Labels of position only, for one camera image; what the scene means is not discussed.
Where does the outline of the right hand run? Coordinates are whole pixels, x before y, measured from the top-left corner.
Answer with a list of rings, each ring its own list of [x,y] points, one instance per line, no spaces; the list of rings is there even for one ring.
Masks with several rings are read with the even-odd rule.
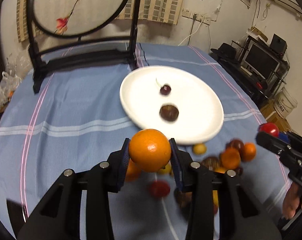
[[[298,195],[298,190],[298,184],[292,182],[283,201],[283,217],[285,219],[293,218],[299,207],[300,196]]]

